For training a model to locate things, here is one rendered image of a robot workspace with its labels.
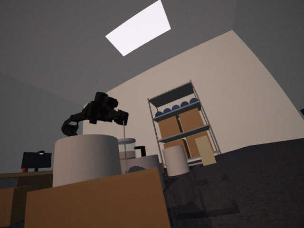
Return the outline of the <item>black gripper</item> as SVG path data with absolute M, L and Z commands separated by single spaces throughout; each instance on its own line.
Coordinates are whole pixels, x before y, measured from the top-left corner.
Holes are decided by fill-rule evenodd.
M 115 111 L 112 109 L 109 105 L 103 105 L 101 106 L 101 103 L 98 101 L 91 101 L 89 103 L 89 108 L 87 115 L 89 118 L 93 118 L 99 121 L 103 122 L 111 122 L 114 121 L 118 125 L 123 125 L 123 121 L 120 120 L 119 116 L 121 116 L 122 113 L 127 114 L 127 119 L 124 121 L 124 125 L 127 125 L 127 120 L 128 120 L 128 113 L 122 110 Z

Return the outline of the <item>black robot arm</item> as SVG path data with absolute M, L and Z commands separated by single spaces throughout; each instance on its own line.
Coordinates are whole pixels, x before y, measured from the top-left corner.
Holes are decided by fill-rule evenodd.
M 95 101 L 101 103 L 100 107 L 103 105 L 109 105 L 112 109 L 118 106 L 118 101 L 112 97 L 108 97 L 108 94 L 102 92 L 96 92 Z M 69 136 L 76 136 L 76 131 L 78 130 L 78 123 L 83 120 L 89 120 L 89 123 L 96 124 L 97 120 L 93 118 L 89 118 L 87 115 L 89 108 L 89 103 L 87 106 L 82 110 L 82 112 L 77 113 L 75 115 L 71 115 L 69 119 L 67 119 L 62 125 L 62 132 L 63 134 Z M 77 122 L 77 125 L 69 124 L 70 122 Z

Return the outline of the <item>glass french press coffee maker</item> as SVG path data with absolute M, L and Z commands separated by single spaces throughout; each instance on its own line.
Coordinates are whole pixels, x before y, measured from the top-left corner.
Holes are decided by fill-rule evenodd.
M 120 120 L 124 121 L 127 119 L 127 114 L 122 113 L 121 116 L 119 116 Z M 141 149 L 141 156 L 146 156 L 145 152 L 145 146 L 137 146 L 135 145 L 135 138 L 125 138 L 125 128 L 123 125 L 123 133 L 124 138 L 118 139 L 118 145 L 119 145 L 119 155 L 121 160 L 121 170 L 122 174 L 127 173 L 127 167 L 126 167 L 126 161 L 130 159 L 137 158 L 136 150 Z

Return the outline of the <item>beige cylinder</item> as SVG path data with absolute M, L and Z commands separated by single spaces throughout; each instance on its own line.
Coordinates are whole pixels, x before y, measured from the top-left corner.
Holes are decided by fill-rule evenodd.
M 120 174 L 119 145 L 114 136 L 74 135 L 55 143 L 52 187 Z
M 184 174 L 190 171 L 182 145 L 162 150 L 168 176 Z

